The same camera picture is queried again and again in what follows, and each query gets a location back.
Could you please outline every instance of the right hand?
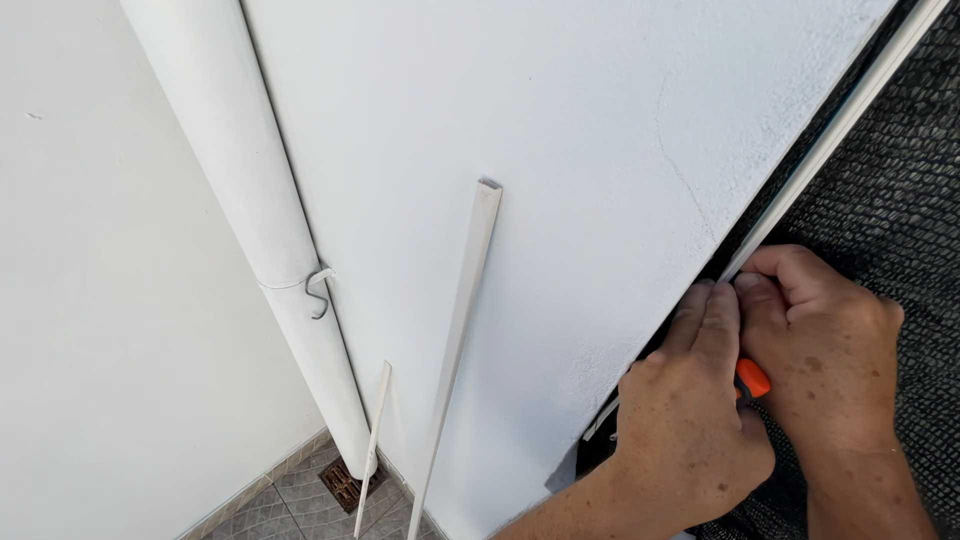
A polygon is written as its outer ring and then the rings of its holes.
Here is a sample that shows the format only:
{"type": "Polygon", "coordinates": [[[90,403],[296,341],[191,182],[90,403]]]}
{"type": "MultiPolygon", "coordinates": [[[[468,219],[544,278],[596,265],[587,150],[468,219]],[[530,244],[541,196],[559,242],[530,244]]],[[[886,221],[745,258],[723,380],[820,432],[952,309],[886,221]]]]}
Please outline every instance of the right hand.
{"type": "Polygon", "coordinates": [[[741,351],[770,379],[760,402],[797,453],[896,446],[900,306],[801,246],[762,246],[742,270],[741,351]]]}

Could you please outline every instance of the skin spot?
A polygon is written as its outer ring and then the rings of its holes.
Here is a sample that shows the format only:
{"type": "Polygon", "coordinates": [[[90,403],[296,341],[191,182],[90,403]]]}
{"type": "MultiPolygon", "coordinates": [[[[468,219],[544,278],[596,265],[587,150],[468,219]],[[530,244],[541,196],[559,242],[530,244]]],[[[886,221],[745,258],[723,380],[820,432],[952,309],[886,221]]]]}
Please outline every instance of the skin spot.
{"type": "Polygon", "coordinates": [[[816,356],[808,356],[804,358],[804,364],[810,366],[810,371],[814,373],[820,373],[824,371],[824,364],[820,361],[820,358],[816,356]]]}

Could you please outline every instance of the floor drain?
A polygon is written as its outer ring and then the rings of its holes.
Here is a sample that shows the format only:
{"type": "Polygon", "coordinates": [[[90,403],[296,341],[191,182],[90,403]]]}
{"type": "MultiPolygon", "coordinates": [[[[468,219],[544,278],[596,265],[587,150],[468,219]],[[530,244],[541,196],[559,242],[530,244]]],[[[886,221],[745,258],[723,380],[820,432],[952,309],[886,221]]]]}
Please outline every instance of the floor drain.
{"type": "MultiPolygon", "coordinates": [[[[317,475],[320,481],[324,483],[326,489],[330,490],[333,498],[344,509],[347,514],[352,514],[360,504],[360,480],[355,479],[347,470],[347,464],[342,457],[337,457],[333,463],[327,465],[324,471],[317,475]]],[[[370,487],[367,488],[367,497],[376,491],[376,488],[383,483],[384,475],[377,468],[370,477],[370,487]]]]}

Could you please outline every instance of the textured white wall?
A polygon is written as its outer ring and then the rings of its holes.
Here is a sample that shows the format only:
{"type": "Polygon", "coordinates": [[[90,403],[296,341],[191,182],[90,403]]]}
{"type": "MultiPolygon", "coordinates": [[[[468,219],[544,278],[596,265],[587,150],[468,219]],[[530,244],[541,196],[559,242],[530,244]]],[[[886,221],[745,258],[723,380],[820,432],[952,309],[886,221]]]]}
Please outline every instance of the textured white wall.
{"type": "Polygon", "coordinates": [[[0,536],[170,540],[323,419],[119,5],[0,48],[0,536]]]}
{"type": "Polygon", "coordinates": [[[503,184],[427,507],[543,483],[892,0],[245,0],[362,395],[421,475],[474,181],[503,184]]]}

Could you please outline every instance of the metal s hook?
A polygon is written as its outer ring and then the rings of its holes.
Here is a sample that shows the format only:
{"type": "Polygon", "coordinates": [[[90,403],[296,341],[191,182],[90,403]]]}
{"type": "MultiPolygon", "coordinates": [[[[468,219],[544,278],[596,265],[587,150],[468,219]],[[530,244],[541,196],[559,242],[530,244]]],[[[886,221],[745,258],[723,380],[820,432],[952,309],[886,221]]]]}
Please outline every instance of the metal s hook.
{"type": "Polygon", "coordinates": [[[309,276],[307,276],[307,277],[306,277],[306,281],[303,282],[303,292],[305,292],[307,296],[312,296],[312,297],[316,298],[317,300],[323,300],[323,301],[324,301],[324,310],[321,311],[319,315],[310,317],[311,319],[313,319],[313,320],[315,320],[315,321],[320,320],[320,319],[323,319],[323,318],[324,318],[324,315],[326,315],[327,310],[330,309],[330,301],[329,301],[329,300],[327,300],[327,299],[324,298],[323,296],[320,296],[320,295],[317,295],[317,294],[313,294],[312,292],[310,292],[310,280],[313,279],[313,277],[316,276],[317,274],[320,274],[320,275],[321,275],[321,280],[325,280],[326,278],[329,278],[330,276],[334,275],[334,272],[333,272],[333,269],[332,269],[332,268],[326,268],[326,269],[324,269],[324,270],[318,270],[318,271],[310,274],[309,276]]]}

